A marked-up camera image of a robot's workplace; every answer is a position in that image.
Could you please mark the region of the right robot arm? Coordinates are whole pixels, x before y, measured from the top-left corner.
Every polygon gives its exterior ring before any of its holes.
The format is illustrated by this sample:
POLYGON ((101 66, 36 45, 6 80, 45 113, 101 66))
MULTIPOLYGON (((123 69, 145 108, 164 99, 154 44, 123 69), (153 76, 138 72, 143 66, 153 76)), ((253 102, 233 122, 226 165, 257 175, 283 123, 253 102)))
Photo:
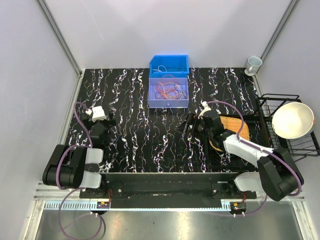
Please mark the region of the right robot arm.
POLYGON ((202 143, 222 152, 235 155, 252 164, 256 172, 238 174, 227 185, 228 195, 239 198, 244 192, 265 193, 278 202, 287 196, 297 196, 302 191, 304 179, 288 150, 264 147, 227 129, 222 117, 213 111, 202 114, 189 113, 177 127, 182 135, 202 138, 202 143))

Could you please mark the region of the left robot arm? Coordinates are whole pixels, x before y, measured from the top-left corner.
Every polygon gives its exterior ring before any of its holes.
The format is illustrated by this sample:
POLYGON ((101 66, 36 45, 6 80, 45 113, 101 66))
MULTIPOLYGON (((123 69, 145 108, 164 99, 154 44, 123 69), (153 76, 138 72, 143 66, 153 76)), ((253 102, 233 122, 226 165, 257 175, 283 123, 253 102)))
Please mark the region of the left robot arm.
POLYGON ((103 161, 105 149, 111 141, 111 129, 116 126, 113 113, 106 119, 93 121, 90 117, 81 120, 93 146, 69 146, 58 144, 45 167, 42 181, 47 186, 61 189, 90 188, 97 198, 108 193, 108 186, 102 182, 102 176, 85 170, 85 165, 99 164, 103 161))

